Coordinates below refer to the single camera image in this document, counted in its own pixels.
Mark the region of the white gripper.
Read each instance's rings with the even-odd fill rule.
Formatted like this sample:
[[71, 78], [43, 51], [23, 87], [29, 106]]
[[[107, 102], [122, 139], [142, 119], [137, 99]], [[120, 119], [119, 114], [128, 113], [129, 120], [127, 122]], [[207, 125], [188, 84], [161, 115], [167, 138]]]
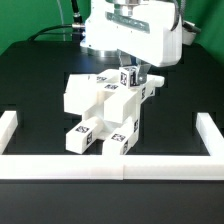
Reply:
[[[176, 0], [91, 0], [84, 46], [92, 52], [123, 51], [154, 66], [175, 65], [182, 54], [182, 21]], [[131, 57], [120, 55], [121, 67]], [[137, 83], [147, 81], [149, 64], [137, 66]]]

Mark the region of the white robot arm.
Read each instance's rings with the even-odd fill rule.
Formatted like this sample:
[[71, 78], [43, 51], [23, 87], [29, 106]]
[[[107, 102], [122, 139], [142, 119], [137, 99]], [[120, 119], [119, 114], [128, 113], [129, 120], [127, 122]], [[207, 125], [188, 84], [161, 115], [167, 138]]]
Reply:
[[133, 83], [147, 80], [151, 66], [176, 64], [182, 54], [182, 19], [176, 0], [91, 0], [81, 49], [117, 55], [134, 68]]

